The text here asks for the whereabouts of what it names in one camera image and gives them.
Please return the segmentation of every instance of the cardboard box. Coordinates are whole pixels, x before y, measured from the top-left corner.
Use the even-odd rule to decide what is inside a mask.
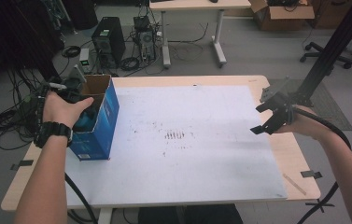
[[[335,29],[352,6],[352,0],[312,1],[315,18],[306,20],[316,29]]]
[[[269,7],[265,0],[249,0],[254,20],[261,30],[300,30],[305,19],[313,19],[315,13],[307,0],[301,0],[296,7]]]
[[[74,132],[71,150],[81,161],[108,160],[120,104],[109,75],[85,76],[82,94],[94,98],[98,108],[94,126],[88,132]]]

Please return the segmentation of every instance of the finger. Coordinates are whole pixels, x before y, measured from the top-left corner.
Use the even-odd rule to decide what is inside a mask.
[[[80,111],[88,108],[92,103],[93,103],[93,98],[92,97],[89,97],[89,98],[86,98],[85,100],[83,101],[79,101],[76,103],[76,106],[78,107],[78,109]]]

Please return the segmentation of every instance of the blue box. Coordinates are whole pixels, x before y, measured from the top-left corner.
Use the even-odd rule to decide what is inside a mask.
[[[74,132],[71,150],[81,161],[108,160],[120,104],[109,75],[85,76],[82,94],[94,98],[99,108],[90,132]]]

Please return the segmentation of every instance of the box flap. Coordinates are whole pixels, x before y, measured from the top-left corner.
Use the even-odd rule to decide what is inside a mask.
[[[251,9],[254,13],[258,12],[259,10],[268,7],[265,0],[249,0],[251,4]]]
[[[110,75],[86,75],[87,82],[83,83],[83,95],[104,94],[108,88]]]
[[[269,7],[272,20],[314,19],[313,7]]]

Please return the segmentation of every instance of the white board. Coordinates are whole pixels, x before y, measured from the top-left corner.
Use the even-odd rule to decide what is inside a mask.
[[[109,161],[66,172],[96,206],[229,203],[287,198],[247,86],[116,88]],[[67,189],[68,205],[81,205]]]

